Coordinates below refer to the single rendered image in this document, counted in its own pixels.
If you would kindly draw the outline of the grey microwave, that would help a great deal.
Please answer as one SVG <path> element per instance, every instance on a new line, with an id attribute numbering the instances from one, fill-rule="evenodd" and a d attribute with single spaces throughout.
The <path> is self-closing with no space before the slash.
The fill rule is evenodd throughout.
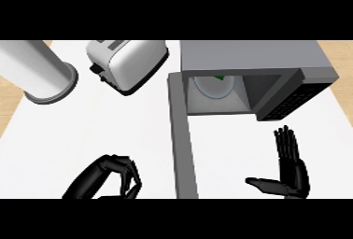
<path id="1" fill-rule="evenodd" d="M 317 41 L 184 40 L 181 73 L 188 114 L 253 114 L 283 120 L 339 80 Z M 199 90 L 196 77 L 235 78 L 222 99 Z"/>

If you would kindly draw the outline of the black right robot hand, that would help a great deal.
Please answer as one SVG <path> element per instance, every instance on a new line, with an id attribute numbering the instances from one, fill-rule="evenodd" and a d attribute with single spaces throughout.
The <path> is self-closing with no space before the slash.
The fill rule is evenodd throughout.
<path id="1" fill-rule="evenodd" d="M 284 126 L 275 131 L 281 179 L 247 177 L 246 183 L 264 193 L 281 195 L 286 199 L 306 199 L 311 192 L 309 174 L 300 158 L 295 131 Z"/>

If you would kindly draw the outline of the grey microwave door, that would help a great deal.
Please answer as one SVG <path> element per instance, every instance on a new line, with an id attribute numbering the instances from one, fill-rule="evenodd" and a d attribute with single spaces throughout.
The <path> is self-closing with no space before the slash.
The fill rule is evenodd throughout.
<path id="1" fill-rule="evenodd" d="M 181 73 L 172 73 L 169 75 L 168 86 L 176 171 L 176 197 L 179 199 L 197 199 L 199 183 Z"/>

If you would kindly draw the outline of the silver toaster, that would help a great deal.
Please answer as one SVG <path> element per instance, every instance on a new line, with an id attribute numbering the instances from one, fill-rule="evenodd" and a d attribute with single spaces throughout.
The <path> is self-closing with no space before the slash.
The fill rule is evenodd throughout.
<path id="1" fill-rule="evenodd" d="M 91 70 L 123 94 L 132 95 L 166 63 L 170 52 L 165 40 L 92 40 Z"/>

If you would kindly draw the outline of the white microwave turntable plate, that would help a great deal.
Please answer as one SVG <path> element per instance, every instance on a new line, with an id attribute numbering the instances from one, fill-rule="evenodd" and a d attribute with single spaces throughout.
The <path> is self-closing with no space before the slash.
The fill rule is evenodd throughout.
<path id="1" fill-rule="evenodd" d="M 212 99 L 225 98 L 235 86 L 235 78 L 231 76 L 196 77 L 194 81 L 200 92 Z"/>

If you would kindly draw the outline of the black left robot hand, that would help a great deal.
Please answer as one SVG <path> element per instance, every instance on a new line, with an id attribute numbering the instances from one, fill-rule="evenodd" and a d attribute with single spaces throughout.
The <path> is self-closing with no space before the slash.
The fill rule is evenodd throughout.
<path id="1" fill-rule="evenodd" d="M 63 198 L 92 199 L 111 173 L 122 176 L 120 194 L 113 195 L 113 198 L 135 199 L 142 188 L 139 172 L 131 157 L 117 155 L 104 155 L 94 161 L 73 181 Z"/>

